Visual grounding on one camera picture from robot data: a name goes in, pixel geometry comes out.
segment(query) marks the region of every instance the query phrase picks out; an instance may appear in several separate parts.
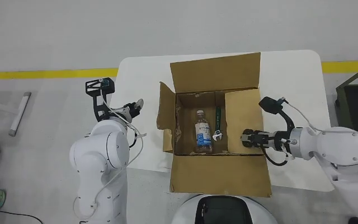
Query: cardboard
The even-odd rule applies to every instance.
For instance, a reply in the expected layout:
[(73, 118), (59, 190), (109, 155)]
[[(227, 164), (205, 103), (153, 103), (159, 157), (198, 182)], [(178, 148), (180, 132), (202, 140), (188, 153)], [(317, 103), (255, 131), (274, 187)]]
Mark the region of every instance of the cardboard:
[[(171, 71), (176, 93), (161, 83), (157, 118), (163, 151), (174, 154), (171, 192), (269, 197), (265, 157), (240, 141), (244, 129), (262, 129), (260, 53), (171, 63)], [(212, 140), (212, 154), (197, 154), (196, 111), (204, 111), (212, 135), (217, 106), (223, 139)]]
[(260, 101), (260, 91), (243, 90), (225, 94), (226, 117), (230, 122), (227, 125), (228, 150), (239, 154), (262, 154), (259, 148), (246, 148), (240, 138), (245, 129), (263, 130)]

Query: plastic bottle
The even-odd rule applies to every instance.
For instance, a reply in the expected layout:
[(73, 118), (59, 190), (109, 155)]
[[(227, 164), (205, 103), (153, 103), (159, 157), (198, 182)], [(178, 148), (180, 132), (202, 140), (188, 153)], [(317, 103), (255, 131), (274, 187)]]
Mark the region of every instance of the plastic bottle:
[(208, 121), (205, 120), (204, 112), (198, 110), (196, 112), (197, 122), (195, 124), (196, 133), (196, 153), (212, 153), (211, 134)]

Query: white pole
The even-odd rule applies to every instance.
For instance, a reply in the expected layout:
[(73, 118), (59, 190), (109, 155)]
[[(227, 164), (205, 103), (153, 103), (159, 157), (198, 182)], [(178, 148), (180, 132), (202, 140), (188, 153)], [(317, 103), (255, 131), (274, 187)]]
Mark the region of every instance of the white pole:
[(9, 136), (14, 137), (16, 135), (18, 124), (21, 121), (23, 112), (25, 111), (25, 107), (26, 107), (27, 102), (29, 101), (30, 96), (31, 96), (31, 92), (25, 92), (23, 94), (22, 100), (18, 107), (18, 113), (17, 113), (15, 119), (13, 120), (11, 128), (9, 130)]

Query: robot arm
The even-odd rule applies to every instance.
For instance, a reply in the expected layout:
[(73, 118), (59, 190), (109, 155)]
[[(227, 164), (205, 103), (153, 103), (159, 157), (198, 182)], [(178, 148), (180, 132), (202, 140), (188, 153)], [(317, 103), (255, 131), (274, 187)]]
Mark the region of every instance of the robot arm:
[[(106, 103), (106, 95), (113, 92), (110, 78), (86, 83), (98, 123), (91, 134), (76, 141), (70, 149), (71, 165), (80, 178), (77, 213), (87, 223), (126, 224), (126, 167), (134, 160), (129, 161), (129, 150), (136, 142), (135, 139), (129, 146), (127, 130), (129, 127), (136, 138), (142, 137), (130, 123), (143, 108), (143, 100), (112, 109)], [(97, 103), (98, 97), (103, 99), (101, 105)]]
[[(358, 132), (343, 127), (320, 130), (309, 122), (308, 127), (296, 128), (292, 120), (283, 115), (281, 104), (284, 102), (288, 104), (284, 98), (276, 101), (265, 97), (259, 105), (268, 113), (284, 117), (288, 129), (273, 133), (246, 129), (241, 136), (243, 145), (261, 148), (267, 159), (278, 166), (284, 166), (289, 158), (310, 160), (315, 157), (331, 183), (358, 214)], [(268, 147), (286, 153), (286, 160), (280, 164), (273, 162), (265, 152)]]

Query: table top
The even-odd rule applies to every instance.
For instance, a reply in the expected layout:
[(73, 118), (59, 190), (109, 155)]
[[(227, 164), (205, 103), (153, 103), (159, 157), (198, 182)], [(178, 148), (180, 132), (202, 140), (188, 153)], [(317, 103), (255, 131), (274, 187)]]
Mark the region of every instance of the table top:
[[(174, 91), (169, 64), (187, 60), (215, 58), (246, 53), (175, 55), (158, 57), (126, 58), (119, 65), (115, 82), (116, 92), (111, 98), (110, 106), (119, 108), (128, 102), (143, 98), (144, 107), (133, 124), (143, 133), (142, 154), (129, 166), (131, 168), (170, 172), (172, 154), (162, 151), (163, 131), (157, 129), (156, 119), (159, 108), (159, 82), (164, 82)], [(319, 128), (331, 126), (328, 115), (326, 93), (324, 90), (321, 60), (311, 50), (293, 50), (284, 52), (261, 52), (260, 69), (261, 98), (273, 99), (285, 97), (288, 102), (299, 108), (310, 121)], [(281, 116), (262, 111), (264, 131), (286, 130), (286, 123)], [(286, 112), (297, 127), (307, 126), (300, 114), (289, 106)], [(128, 139), (134, 134), (129, 131)], [(140, 144), (131, 148), (130, 157), (139, 151)], [(267, 154), (277, 162), (284, 160), (285, 155), (272, 148)], [(296, 158), (283, 167), (267, 162), (271, 184), (290, 188), (328, 192), (332, 184), (324, 174), (318, 162)]]

